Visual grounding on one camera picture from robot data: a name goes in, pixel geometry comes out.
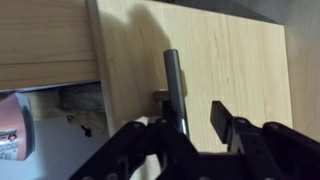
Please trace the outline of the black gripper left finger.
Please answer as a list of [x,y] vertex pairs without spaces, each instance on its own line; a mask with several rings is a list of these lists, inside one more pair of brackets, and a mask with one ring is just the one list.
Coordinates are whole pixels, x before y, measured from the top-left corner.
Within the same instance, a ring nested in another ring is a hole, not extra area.
[[196,180],[186,150],[193,147],[167,119],[129,122],[94,153],[69,180],[129,180],[150,155],[158,158],[156,180]]

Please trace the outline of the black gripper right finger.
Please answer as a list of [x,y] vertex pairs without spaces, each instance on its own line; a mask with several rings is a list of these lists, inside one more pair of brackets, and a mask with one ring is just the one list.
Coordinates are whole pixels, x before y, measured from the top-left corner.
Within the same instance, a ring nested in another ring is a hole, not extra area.
[[281,123],[261,127],[213,101],[210,122],[244,180],[320,180],[320,143]]

